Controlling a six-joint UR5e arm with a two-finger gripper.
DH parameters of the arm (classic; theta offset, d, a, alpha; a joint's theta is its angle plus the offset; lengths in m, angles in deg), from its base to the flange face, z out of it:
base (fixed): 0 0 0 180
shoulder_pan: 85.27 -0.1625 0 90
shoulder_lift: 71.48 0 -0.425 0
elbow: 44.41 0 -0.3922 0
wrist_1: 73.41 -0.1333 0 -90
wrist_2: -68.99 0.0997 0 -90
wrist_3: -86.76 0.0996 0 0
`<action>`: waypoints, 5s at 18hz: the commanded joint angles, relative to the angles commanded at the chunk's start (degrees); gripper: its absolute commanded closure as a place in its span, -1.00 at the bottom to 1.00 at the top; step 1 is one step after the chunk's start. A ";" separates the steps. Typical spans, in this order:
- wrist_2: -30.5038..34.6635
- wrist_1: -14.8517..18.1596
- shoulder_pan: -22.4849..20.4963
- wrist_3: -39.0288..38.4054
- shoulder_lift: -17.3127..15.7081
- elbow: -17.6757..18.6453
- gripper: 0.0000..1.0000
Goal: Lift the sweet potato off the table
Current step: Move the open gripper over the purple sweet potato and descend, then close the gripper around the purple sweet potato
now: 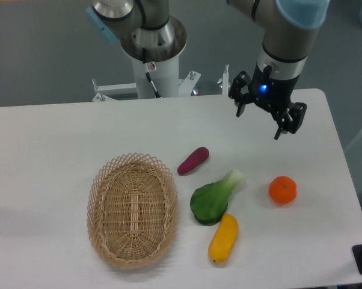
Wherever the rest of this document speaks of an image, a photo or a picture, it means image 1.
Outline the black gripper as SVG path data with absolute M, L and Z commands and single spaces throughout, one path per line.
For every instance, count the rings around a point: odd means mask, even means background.
M 250 102 L 270 113 L 275 113 L 274 120 L 278 128 L 274 139 L 278 140 L 282 134 L 295 134 L 302 125 L 307 104 L 292 102 L 291 94 L 297 83 L 298 76 L 292 79 L 279 80 L 272 76 L 263 79 L 263 72 L 258 66 L 255 67 L 253 78 L 246 71 L 240 71 L 232 81 L 228 96 L 234 100 L 237 107 L 236 117 L 240 117 Z

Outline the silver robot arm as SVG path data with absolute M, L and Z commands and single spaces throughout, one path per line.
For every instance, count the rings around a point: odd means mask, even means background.
M 328 1 L 230 1 L 265 30 L 252 75 L 222 79 L 222 92 L 234 100 L 237 115 L 247 104 L 271 114 L 277 135 L 294 134 L 307 109 L 291 94 L 323 24 Z M 120 42 L 132 60 L 140 99 L 190 95 L 191 79 L 179 81 L 179 56 L 187 35 L 172 17 L 168 1 L 93 1 L 86 14 L 107 42 Z

